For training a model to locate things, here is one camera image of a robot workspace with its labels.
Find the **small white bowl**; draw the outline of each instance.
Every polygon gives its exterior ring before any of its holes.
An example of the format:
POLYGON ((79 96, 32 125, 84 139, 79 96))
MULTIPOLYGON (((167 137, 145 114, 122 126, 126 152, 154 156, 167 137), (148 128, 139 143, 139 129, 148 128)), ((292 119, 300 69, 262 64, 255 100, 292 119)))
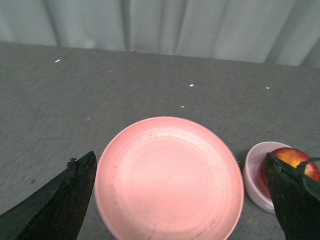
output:
POLYGON ((253 146, 246 155, 245 165, 242 170, 245 192, 257 206, 271 214, 275 214, 275 208, 271 198, 263 195, 257 187, 259 183, 261 184, 261 182, 258 182, 261 181, 261 178, 258 175, 259 166, 265 159, 267 153, 272 152, 275 149, 285 147, 291 148, 291 146, 275 141, 258 143, 253 146))

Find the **gray table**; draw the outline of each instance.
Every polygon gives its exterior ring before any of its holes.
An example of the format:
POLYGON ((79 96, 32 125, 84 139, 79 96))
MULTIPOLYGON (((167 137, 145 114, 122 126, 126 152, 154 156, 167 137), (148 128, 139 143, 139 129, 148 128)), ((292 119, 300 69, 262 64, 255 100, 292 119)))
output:
MULTIPOLYGON (((99 159, 118 132, 155 116, 209 128, 241 168, 264 141, 320 156, 319 93, 319 69, 0 43, 0 214, 69 158, 93 150, 99 159)), ((113 239, 94 195, 78 239, 113 239)), ((285 237, 275 215, 245 196, 229 239, 285 237)))

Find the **apple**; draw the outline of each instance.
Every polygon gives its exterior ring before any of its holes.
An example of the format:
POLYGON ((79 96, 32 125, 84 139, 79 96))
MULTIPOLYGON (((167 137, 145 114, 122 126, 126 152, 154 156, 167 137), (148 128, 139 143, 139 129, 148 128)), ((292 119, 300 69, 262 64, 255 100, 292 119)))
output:
MULTIPOLYGON (((310 159, 310 157, 304 153, 303 151, 300 151, 296 148, 292 147, 281 147, 273 150, 271 154, 275 155, 285 163, 289 164, 290 166, 297 168, 297 166, 304 161, 307 161, 310 159)), ((270 198, 270 193, 268 189, 267 179, 265 177, 263 166, 264 160, 261 162, 259 166, 259 178, 262 179, 262 185, 260 184, 258 187, 260 188, 261 192, 268 198, 270 198)), ((318 183, 320 183, 320 173, 317 168, 317 165, 314 162, 309 163, 305 167, 304 173, 309 176, 310 178, 316 180, 318 183)))

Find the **curtain fold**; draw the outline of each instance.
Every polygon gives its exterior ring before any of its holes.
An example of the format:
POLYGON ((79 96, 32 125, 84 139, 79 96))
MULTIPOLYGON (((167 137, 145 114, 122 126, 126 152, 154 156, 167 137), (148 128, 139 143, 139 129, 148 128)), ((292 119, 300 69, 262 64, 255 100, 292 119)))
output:
POLYGON ((320 68, 320 0, 2 0, 0 41, 320 68))

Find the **bowl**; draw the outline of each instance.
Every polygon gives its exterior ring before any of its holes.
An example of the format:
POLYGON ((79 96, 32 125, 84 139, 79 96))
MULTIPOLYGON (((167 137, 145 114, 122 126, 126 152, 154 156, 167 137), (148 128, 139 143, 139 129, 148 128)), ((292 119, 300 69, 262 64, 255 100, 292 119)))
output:
POLYGON ((204 126, 170 116, 136 122, 108 144, 94 193, 118 240, 226 240, 244 202, 227 145, 204 126))
POLYGON ((258 143, 253 146, 246 155, 244 168, 242 170, 245 192, 257 206, 271 214, 275 214, 275 208, 271 198, 266 196, 260 187, 263 183, 259 176, 259 167, 267 153, 285 147, 291 148, 291 146, 275 141, 258 143))

